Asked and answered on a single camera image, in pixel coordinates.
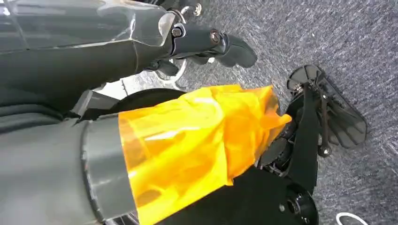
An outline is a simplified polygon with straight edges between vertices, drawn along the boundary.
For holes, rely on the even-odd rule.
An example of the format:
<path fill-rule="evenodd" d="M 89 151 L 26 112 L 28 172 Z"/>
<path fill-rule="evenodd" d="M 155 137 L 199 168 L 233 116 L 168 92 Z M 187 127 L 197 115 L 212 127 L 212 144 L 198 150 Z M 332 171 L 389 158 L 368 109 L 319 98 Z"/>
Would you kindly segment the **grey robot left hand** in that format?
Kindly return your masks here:
<path fill-rule="evenodd" d="M 133 0 L 1 1 L 1 224 L 95 225 L 136 212 L 153 225 L 232 185 L 290 122 L 271 86 L 238 84 L 69 115 L 84 92 L 175 56 L 256 62 L 241 39 L 174 18 Z"/>

